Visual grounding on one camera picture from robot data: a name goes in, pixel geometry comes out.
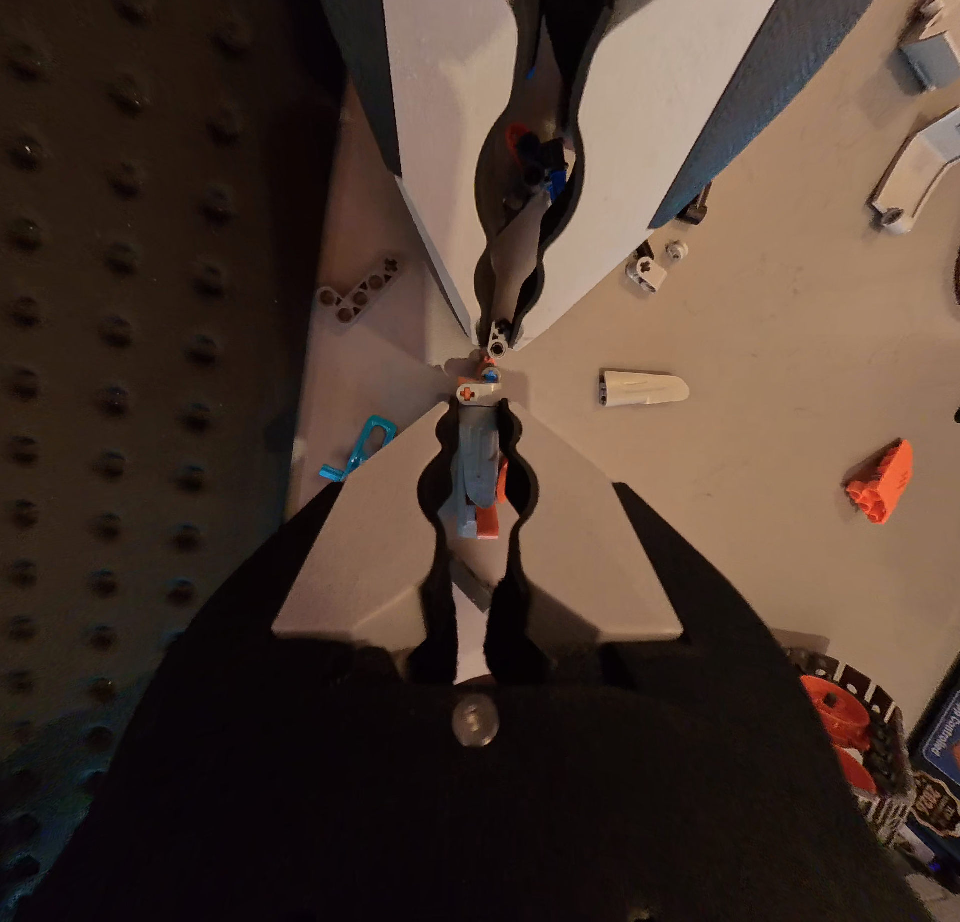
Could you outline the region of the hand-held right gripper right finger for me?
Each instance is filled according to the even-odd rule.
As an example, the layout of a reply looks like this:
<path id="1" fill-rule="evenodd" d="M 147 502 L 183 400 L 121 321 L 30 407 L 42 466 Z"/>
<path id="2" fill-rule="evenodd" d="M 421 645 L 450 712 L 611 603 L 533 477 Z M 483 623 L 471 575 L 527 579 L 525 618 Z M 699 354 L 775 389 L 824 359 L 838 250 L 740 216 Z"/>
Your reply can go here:
<path id="1" fill-rule="evenodd" d="M 497 407 L 515 514 L 498 641 L 675 641 L 681 622 L 605 472 L 523 406 Z"/>

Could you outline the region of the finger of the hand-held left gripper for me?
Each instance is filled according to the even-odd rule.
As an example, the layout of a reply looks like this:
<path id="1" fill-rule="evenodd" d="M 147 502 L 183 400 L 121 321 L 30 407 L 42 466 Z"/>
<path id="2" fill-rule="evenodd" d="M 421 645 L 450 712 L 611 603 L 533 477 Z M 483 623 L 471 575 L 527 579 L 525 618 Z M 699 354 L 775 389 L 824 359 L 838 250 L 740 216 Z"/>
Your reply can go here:
<path id="1" fill-rule="evenodd" d="M 543 335 L 652 223 L 777 0 L 612 0 L 570 89 L 574 165 L 546 209 L 510 347 Z"/>
<path id="2" fill-rule="evenodd" d="M 395 177 L 452 312 L 478 340 L 481 150 L 513 88 L 512 0 L 382 0 L 400 173 Z"/>

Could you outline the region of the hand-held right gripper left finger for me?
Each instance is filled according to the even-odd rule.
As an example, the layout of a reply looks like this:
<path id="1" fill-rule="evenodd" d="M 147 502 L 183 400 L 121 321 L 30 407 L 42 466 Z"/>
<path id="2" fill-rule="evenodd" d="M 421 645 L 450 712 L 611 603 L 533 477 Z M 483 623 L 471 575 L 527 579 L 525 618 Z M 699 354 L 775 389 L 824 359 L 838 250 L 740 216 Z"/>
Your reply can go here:
<path id="1" fill-rule="evenodd" d="M 436 531 L 418 498 L 448 402 L 352 472 L 272 624 L 280 638 L 424 641 Z"/>

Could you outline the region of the small grey orange arm assembly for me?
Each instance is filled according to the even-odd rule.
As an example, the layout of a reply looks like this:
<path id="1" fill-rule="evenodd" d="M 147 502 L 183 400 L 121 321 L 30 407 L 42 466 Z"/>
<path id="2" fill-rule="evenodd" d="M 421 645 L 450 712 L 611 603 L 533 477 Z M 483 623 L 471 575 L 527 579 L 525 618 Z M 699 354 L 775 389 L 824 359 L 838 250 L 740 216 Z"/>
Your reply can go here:
<path id="1" fill-rule="evenodd" d="M 474 378 L 461 378 L 455 395 L 459 405 L 458 448 L 451 463 L 450 500 L 457 535 L 462 539 L 496 541 L 498 509 L 507 501 L 509 461 L 501 451 L 498 403 L 501 382 L 489 367 Z"/>

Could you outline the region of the blue plastic brick tool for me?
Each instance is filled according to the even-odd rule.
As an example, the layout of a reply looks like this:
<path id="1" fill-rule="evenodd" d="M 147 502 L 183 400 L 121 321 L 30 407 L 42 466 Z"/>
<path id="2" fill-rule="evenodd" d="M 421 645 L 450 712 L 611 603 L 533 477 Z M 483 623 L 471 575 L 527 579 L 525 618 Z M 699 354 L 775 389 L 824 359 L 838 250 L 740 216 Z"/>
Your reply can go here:
<path id="1" fill-rule="evenodd" d="M 392 421 L 378 415 L 371 415 L 363 425 L 345 466 L 338 469 L 330 464 L 323 464 L 318 470 L 318 477 L 330 483 L 342 483 L 389 445 L 396 438 L 398 431 L 397 425 Z"/>

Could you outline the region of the light grey angular panel brick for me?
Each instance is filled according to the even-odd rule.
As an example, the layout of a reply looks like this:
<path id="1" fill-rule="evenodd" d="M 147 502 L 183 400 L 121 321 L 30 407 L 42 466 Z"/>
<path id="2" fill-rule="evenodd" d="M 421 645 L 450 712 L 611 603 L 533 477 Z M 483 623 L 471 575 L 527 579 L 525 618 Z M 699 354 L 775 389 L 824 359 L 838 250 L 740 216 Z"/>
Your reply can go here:
<path id="1" fill-rule="evenodd" d="M 920 5 L 898 42 L 899 54 L 925 92 L 948 88 L 959 79 L 958 5 L 958 0 Z"/>

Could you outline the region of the light grey curved panel brick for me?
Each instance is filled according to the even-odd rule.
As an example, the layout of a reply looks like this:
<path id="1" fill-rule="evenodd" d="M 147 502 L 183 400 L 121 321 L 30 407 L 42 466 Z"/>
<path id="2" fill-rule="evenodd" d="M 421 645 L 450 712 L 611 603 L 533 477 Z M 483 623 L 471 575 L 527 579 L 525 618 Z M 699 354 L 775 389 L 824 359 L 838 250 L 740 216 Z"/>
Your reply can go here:
<path id="1" fill-rule="evenodd" d="M 893 236 L 911 232 L 930 197 L 959 163 L 959 108 L 906 138 L 870 196 L 879 229 Z"/>

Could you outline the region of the grey angled beam brick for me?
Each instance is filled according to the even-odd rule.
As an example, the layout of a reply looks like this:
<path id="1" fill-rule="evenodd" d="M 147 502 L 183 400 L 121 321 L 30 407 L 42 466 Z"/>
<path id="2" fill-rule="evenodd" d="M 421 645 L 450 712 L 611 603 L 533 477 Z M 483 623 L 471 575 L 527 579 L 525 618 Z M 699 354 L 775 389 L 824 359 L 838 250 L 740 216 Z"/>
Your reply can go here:
<path id="1" fill-rule="evenodd" d="M 402 257 L 392 254 L 381 256 L 345 294 L 328 285 L 319 287 L 315 294 L 316 306 L 337 331 L 345 331 L 368 316 L 385 294 L 396 287 L 403 269 Z"/>

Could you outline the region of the grey tracked toy robot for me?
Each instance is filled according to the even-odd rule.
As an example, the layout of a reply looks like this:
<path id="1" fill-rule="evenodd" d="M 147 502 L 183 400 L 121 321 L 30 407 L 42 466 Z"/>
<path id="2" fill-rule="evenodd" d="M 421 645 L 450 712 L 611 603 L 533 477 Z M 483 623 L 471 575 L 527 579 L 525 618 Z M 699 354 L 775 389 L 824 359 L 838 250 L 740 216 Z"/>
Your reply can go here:
<path id="1" fill-rule="evenodd" d="M 786 647 L 861 816 L 894 845 L 917 796 L 903 714 L 870 677 L 826 654 Z"/>

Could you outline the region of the orange wedge brick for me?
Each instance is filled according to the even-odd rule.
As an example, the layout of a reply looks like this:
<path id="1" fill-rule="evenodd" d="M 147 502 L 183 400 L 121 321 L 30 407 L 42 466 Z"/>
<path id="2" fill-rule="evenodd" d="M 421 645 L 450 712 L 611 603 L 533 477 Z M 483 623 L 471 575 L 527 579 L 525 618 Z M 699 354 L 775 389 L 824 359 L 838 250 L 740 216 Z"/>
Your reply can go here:
<path id="1" fill-rule="evenodd" d="M 873 525 L 886 524 L 914 475 L 914 448 L 906 439 L 884 449 L 882 458 L 844 487 L 854 507 Z"/>

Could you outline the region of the dark blue robot kit box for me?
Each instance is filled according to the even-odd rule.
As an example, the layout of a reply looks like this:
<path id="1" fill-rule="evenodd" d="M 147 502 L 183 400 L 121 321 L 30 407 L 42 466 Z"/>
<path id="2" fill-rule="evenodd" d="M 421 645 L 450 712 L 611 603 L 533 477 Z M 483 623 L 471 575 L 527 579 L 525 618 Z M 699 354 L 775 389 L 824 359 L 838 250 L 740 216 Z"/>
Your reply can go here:
<path id="1" fill-rule="evenodd" d="M 933 853 L 932 862 L 958 889 L 959 688 L 941 694 L 910 741 L 916 798 L 907 826 Z"/>

